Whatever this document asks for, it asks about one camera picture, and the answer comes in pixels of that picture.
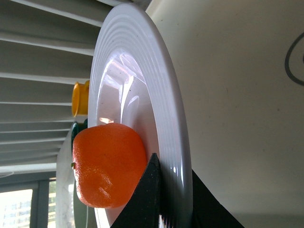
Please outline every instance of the green object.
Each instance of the green object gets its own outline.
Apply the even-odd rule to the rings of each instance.
[[[72,125],[72,134],[71,134],[71,150],[73,152],[73,141],[76,135],[82,130],[87,128],[87,119],[83,123],[74,122]]]

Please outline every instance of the orange fruit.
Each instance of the orange fruit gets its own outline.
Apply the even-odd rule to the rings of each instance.
[[[147,157],[136,131],[120,123],[108,123],[76,135],[72,165],[80,201],[109,209],[129,201]]]

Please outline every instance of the window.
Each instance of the window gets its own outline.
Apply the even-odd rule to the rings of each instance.
[[[56,228],[55,172],[0,178],[0,227]]]
[[[33,190],[0,193],[0,227],[29,228]]]
[[[56,228],[55,206],[56,206],[56,181],[49,182],[48,191],[48,221],[47,228]]]

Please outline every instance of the yellow object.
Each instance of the yellow object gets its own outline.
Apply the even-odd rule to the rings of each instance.
[[[87,115],[89,87],[90,81],[86,81],[84,84],[75,83],[72,95],[72,114],[74,117],[77,115]]]

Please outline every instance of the window frame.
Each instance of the window frame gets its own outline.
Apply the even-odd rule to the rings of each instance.
[[[48,194],[49,183],[56,178],[56,172],[37,172],[14,174],[0,178],[0,193],[33,189],[30,228],[48,227]]]

